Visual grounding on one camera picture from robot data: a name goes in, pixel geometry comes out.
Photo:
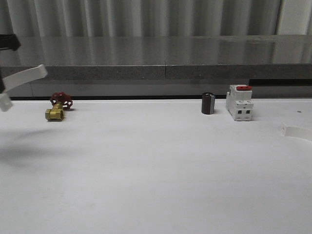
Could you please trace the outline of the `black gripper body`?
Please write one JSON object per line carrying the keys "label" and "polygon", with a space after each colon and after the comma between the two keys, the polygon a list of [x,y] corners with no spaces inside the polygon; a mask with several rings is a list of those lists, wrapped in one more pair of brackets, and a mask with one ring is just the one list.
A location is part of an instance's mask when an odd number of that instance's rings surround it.
{"label": "black gripper body", "polygon": [[16,51],[20,48],[21,43],[16,34],[1,34],[0,35],[0,50]]}

